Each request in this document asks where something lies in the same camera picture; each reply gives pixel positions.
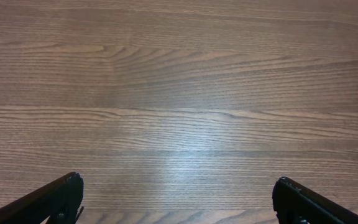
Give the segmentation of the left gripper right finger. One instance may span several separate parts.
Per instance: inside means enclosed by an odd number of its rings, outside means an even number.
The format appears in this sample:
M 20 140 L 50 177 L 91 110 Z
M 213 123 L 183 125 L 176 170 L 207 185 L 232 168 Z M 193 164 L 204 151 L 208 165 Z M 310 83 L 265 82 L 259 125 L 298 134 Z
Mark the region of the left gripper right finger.
M 273 210 L 279 224 L 358 224 L 358 215 L 288 177 L 276 181 Z

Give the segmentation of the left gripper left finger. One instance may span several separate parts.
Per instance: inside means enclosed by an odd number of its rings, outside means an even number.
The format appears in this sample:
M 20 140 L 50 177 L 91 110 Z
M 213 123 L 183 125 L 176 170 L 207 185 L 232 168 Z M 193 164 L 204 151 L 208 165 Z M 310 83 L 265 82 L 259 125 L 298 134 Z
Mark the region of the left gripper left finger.
M 75 224 L 83 211 L 83 191 L 80 174 L 70 172 L 0 208 L 0 224 Z

